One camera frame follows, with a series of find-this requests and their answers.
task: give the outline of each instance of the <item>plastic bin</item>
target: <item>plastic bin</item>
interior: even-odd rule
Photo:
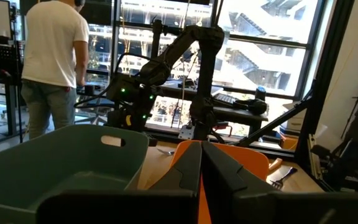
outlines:
[[[107,145],[103,136],[125,143]],[[85,124],[0,152],[0,223],[35,223],[39,204],[64,190],[124,190],[148,145],[144,134]]]
[[[189,145],[195,141],[183,141],[179,143],[175,155],[171,161],[170,167],[172,167],[177,160],[188,149]],[[224,151],[238,163],[242,164],[245,169],[253,173],[255,176],[262,180],[266,180],[269,174],[269,159],[260,152],[246,149],[243,147],[228,146],[225,144],[214,143],[216,147]],[[200,205],[198,209],[198,224],[210,224],[211,218],[209,216],[208,203],[206,201],[203,180],[201,179],[200,187]]]

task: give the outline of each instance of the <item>man's arm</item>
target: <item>man's arm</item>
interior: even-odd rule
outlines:
[[[77,25],[74,35],[74,51],[76,58],[75,72],[77,85],[85,85],[86,68],[88,67],[89,53],[88,53],[89,30],[88,23],[82,19]]]

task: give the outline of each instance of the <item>bin handle hole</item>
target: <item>bin handle hole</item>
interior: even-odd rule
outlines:
[[[126,145],[125,140],[123,140],[122,138],[117,138],[112,136],[102,136],[101,142],[109,146],[117,146],[117,147],[122,147]]]

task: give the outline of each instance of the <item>wooden table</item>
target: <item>wooden table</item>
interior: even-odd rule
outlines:
[[[174,151],[176,147],[176,144],[167,142],[158,142],[157,145],[157,148],[164,151]],[[156,150],[155,147],[150,147],[140,173],[138,188],[148,189],[156,183],[169,170],[172,158],[173,156],[166,156]],[[280,168],[267,177],[267,181],[281,178],[290,167],[296,167],[298,172],[284,182],[282,189],[284,192],[323,192],[303,169],[291,162],[283,162]]]

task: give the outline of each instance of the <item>metal fork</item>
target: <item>metal fork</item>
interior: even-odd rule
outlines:
[[[292,174],[296,173],[297,171],[298,171],[297,168],[291,167],[291,169],[282,178],[280,178],[280,180],[271,181],[272,186],[275,187],[276,189],[280,190],[284,186],[284,180],[287,177],[291,176]]]
[[[164,150],[161,150],[159,148],[156,148],[159,152],[161,152],[162,154],[166,155],[166,156],[173,156],[175,151],[164,151]]]

